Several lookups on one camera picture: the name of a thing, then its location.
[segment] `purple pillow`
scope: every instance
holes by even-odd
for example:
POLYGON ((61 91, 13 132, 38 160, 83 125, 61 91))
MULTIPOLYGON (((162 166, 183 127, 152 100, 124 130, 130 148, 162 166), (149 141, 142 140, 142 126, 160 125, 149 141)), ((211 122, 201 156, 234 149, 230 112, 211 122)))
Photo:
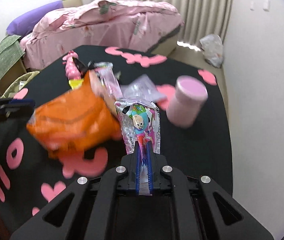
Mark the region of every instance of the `purple pillow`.
POLYGON ((63 8, 62 1, 48 3, 14 19, 6 29, 9 35, 26 36, 48 12, 63 8))

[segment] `floor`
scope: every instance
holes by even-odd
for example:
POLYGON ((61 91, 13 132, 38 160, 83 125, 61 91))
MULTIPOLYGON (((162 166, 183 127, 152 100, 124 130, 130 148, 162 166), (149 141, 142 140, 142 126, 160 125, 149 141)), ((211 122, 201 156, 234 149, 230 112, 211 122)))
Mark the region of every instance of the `floor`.
POLYGON ((224 100, 226 115, 227 117, 229 117, 229 108, 223 68, 213 67, 204 60, 203 53, 201 51, 195 51, 194 49, 189 49, 188 47, 177 46, 177 48, 168 57, 195 66, 197 68, 208 70, 213 73, 216 76, 217 83, 219 85, 224 100))

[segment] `light switch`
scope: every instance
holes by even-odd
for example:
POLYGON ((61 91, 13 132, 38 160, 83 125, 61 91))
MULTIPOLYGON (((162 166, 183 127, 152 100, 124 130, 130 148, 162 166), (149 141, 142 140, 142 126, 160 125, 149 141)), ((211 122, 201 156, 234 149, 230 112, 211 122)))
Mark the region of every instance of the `light switch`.
POLYGON ((251 11, 254 11, 254 1, 251 1, 250 10, 251 10, 251 11))
POLYGON ((264 0, 263 10, 269 12, 269 0, 264 0))

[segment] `pink lid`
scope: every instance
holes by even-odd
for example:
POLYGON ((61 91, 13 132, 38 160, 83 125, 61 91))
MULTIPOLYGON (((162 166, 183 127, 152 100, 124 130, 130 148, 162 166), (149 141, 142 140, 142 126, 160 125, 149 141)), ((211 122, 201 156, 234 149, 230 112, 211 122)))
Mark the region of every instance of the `pink lid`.
POLYGON ((187 97, 194 100, 206 100, 207 90, 205 85, 190 76, 180 76, 176 81, 177 88, 187 97))

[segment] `triangular cutout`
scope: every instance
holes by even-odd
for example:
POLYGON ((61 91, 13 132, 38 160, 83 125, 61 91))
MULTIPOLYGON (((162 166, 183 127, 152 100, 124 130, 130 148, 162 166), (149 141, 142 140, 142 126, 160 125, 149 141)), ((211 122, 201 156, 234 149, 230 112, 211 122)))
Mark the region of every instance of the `triangular cutout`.
POLYGON ((52 211, 50 211, 50 213, 44 217, 44 221, 56 227, 60 227, 74 196, 74 193, 67 195, 52 211))
POLYGON ((242 215, 232 207, 220 194, 213 193, 215 202, 220 210, 224 223, 229 226, 243 219, 242 215))

